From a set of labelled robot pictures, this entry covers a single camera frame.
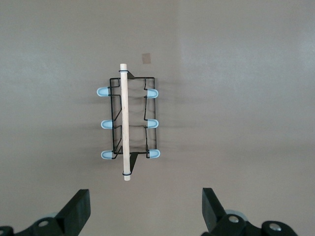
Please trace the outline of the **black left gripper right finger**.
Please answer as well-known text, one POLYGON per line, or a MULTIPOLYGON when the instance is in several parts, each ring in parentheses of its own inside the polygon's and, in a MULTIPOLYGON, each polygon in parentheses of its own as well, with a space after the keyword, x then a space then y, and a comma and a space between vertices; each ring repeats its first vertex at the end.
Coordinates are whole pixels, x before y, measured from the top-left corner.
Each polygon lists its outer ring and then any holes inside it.
POLYGON ((227 214, 212 188, 202 189, 202 215, 210 236, 244 236, 245 221, 227 214))

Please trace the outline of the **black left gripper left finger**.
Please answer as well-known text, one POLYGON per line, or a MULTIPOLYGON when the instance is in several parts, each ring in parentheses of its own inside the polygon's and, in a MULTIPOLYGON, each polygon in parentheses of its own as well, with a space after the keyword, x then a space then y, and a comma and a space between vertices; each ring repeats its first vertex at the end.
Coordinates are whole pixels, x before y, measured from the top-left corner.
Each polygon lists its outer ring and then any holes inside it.
POLYGON ((80 189, 55 217, 45 217, 31 226, 32 236, 77 236, 91 215, 90 192, 80 189))

